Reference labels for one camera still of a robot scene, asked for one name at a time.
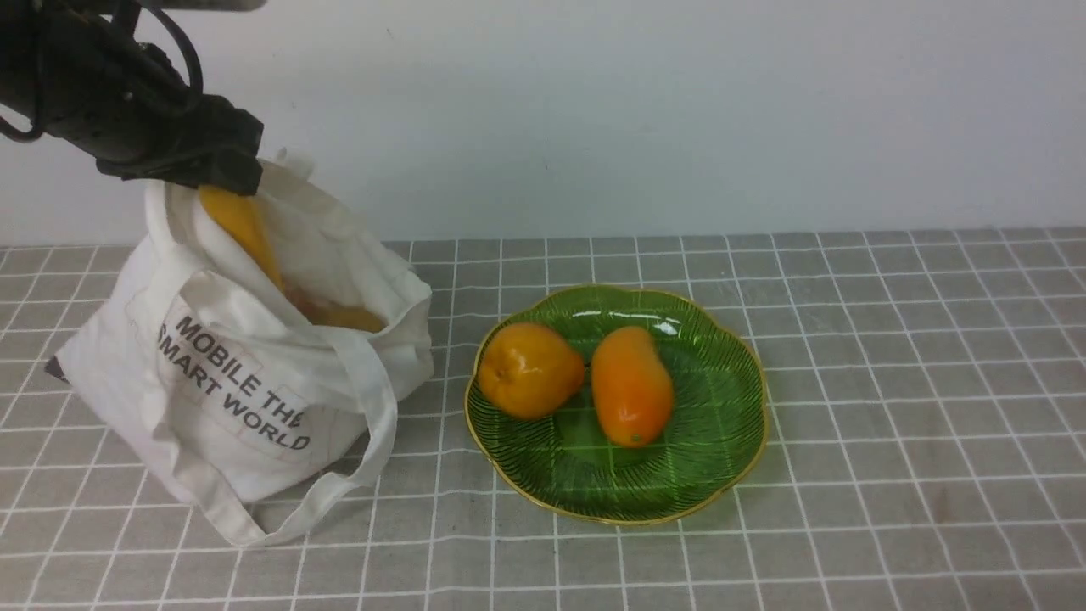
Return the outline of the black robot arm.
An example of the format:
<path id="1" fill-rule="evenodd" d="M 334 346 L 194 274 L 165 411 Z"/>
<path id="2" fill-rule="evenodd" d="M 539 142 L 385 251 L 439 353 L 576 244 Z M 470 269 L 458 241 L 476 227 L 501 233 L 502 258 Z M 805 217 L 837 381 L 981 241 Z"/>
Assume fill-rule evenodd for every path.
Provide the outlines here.
<path id="1" fill-rule="evenodd" d="M 251 12 L 258 1 L 4 1 L 1 100 L 30 120 L 3 135 L 56 137 L 123 181 L 157 179 L 253 196 L 264 127 L 204 90 L 173 10 Z"/>

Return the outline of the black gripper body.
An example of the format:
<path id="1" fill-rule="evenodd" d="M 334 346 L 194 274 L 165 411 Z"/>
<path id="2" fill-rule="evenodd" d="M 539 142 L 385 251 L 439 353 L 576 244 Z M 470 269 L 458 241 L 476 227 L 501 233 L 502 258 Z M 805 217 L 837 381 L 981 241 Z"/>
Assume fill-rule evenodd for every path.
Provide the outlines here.
<path id="1" fill-rule="evenodd" d="M 106 143 L 113 149 L 96 153 L 98 171 L 124 181 L 157 179 L 188 188 L 215 187 L 239 196 L 256 194 L 265 127 L 245 109 L 205 94 L 185 115 L 152 115 L 135 125 L 129 133 L 108 129 Z"/>

